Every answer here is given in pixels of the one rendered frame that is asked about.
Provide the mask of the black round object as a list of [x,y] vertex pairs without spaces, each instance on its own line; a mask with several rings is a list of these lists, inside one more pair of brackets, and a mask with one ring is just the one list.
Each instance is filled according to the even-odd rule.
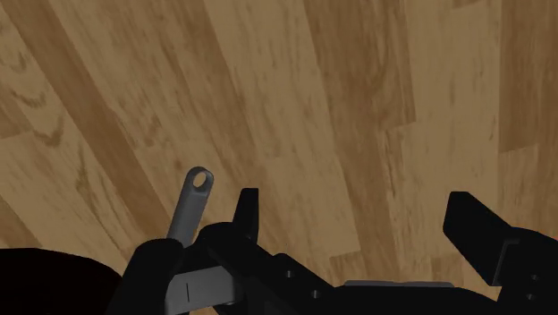
[[0,249],[0,315],[104,315],[121,276],[96,260]]

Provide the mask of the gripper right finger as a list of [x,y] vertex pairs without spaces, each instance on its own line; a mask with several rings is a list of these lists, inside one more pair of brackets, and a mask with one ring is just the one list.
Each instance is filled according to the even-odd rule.
[[443,232],[516,315],[558,315],[558,241],[511,226],[468,192],[451,192]]

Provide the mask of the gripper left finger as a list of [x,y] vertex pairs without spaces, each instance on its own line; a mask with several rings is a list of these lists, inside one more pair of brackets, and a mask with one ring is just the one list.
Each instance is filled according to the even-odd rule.
[[208,256],[232,276],[235,300],[218,315],[335,315],[334,287],[284,253],[258,245],[258,189],[241,190],[233,220],[199,233]]

